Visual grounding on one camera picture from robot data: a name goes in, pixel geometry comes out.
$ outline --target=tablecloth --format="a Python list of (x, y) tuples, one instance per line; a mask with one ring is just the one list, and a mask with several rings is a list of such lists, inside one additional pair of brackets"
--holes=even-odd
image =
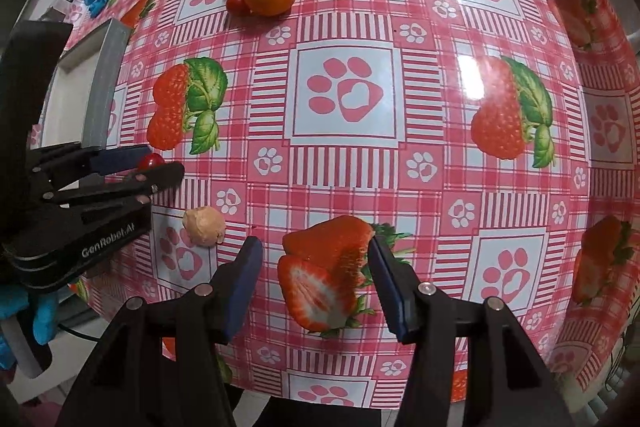
[[(76, 0), (68, 46), (136, 1), (112, 0), (92, 21)], [(588, 385), (638, 285), (633, 256), (590, 303), (571, 300), (585, 229), (610, 214), (638, 227), (640, 77), (607, 0), (577, 0), (586, 11), (576, 18), (567, 0), (296, 0), (275, 20), (230, 18), (225, 0), (154, 1), (124, 57), (108, 145), (145, 143), (158, 76), (209, 57), (228, 78), (220, 146), (191, 155), (187, 134), (162, 152), (183, 162), (184, 182), (175, 199), (156, 198), (151, 233), (114, 257), (111, 274), (84, 280), (94, 309), (108, 318), (133, 295), (175, 298), (257, 235), (265, 263), (255, 296), (220, 349), (233, 382), (397, 407), (412, 347), (386, 328), (372, 286), (357, 293), (374, 313), (322, 338), (292, 319), (278, 283), (286, 233), (349, 214), (407, 235), (396, 249), (449, 295), (501, 296), (551, 370)], [(469, 64), (479, 57), (507, 57), (548, 92), (546, 156), (536, 145), (498, 159), (474, 142), (482, 94)], [(366, 104), (349, 99), (357, 90)], [(183, 212), (203, 204), (227, 220), (217, 248), (194, 247), (182, 229)], [(465, 368), (459, 339), (457, 399)]]

